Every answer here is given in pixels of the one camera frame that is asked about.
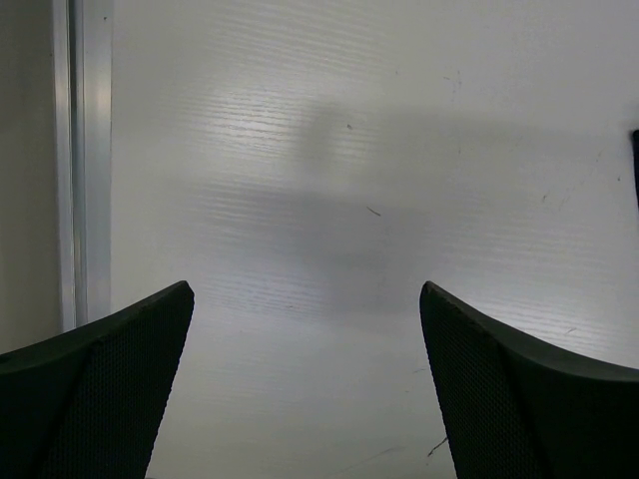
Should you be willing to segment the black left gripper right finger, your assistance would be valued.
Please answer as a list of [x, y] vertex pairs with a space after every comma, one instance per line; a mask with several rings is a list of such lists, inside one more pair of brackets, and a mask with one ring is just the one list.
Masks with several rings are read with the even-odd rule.
[[637, 477], [637, 370], [540, 340], [432, 282], [419, 311], [457, 477]]

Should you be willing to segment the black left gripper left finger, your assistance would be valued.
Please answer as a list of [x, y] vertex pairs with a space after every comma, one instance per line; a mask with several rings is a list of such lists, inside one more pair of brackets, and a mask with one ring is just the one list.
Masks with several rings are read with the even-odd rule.
[[145, 477], [194, 305], [179, 281], [2, 354], [2, 477]]

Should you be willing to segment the black tank top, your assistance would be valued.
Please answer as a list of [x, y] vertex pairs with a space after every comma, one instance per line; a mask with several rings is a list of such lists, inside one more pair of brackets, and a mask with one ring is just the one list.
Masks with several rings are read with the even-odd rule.
[[634, 184], [637, 205], [639, 205], [639, 130], [636, 129], [630, 134], [632, 156], [633, 156], [633, 171], [634, 171]]

